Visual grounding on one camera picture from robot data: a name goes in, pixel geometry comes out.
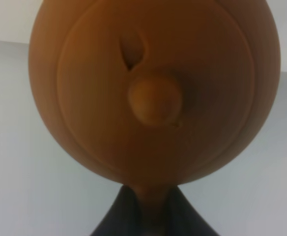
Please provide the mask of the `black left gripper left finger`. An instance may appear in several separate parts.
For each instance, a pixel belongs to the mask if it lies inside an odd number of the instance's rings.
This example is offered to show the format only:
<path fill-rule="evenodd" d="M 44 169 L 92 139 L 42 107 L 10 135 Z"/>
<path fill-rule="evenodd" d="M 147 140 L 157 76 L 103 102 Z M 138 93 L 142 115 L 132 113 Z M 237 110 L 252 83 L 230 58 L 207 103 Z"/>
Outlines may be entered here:
<path fill-rule="evenodd" d="M 139 236 L 141 210 L 134 191 L 122 186 L 111 208 L 91 236 Z"/>

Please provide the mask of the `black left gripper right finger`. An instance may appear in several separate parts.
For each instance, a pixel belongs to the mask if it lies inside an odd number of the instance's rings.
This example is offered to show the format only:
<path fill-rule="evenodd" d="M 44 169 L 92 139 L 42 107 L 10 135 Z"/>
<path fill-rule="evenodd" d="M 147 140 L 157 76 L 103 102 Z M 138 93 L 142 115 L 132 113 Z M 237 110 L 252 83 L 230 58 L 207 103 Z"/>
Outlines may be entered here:
<path fill-rule="evenodd" d="M 178 187 L 168 193 L 165 206 L 166 236 L 218 236 L 198 214 Z"/>

